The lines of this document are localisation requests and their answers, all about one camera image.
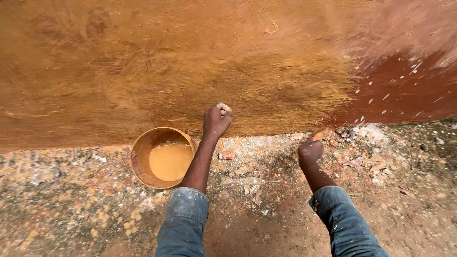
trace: person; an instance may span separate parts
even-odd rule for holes
[[[232,110],[217,103],[205,112],[203,137],[179,188],[170,192],[165,220],[157,235],[156,257],[205,255],[203,233],[208,218],[206,197],[209,167],[219,138],[232,122]],[[384,257],[362,215],[346,191],[317,164],[322,141],[310,137],[298,147],[298,162],[313,192],[309,205],[327,226],[334,257]]]

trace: jeans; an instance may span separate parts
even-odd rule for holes
[[[343,188],[319,189],[309,205],[327,226],[334,257],[388,257]],[[180,187],[170,192],[157,235],[156,257],[205,256],[203,233],[209,202],[202,192]]]

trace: mud plaster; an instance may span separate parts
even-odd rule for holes
[[[198,135],[217,101],[234,111],[229,136],[314,129],[354,98],[355,60],[451,45],[390,40],[390,2],[1,2],[0,150]],[[442,8],[408,22],[451,42],[455,5]]]

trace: orange bucket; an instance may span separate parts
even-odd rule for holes
[[[152,173],[149,166],[149,153],[156,146],[167,142],[190,145],[193,155],[195,155],[196,146],[194,140],[179,129],[159,127],[143,133],[133,144],[132,152],[130,153],[130,166],[137,179],[148,187],[157,189],[170,188],[181,183],[183,179],[163,181]]]

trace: dirt ground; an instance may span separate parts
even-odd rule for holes
[[[456,133],[452,120],[339,128],[324,137],[320,164],[391,256],[456,256]],[[298,167],[296,147],[307,135],[219,141],[208,183],[207,256],[331,255]],[[221,151],[235,152],[235,160],[218,159]],[[109,146],[1,154],[1,255],[152,256],[169,190],[137,181],[129,152]],[[221,183],[253,175],[279,182]]]

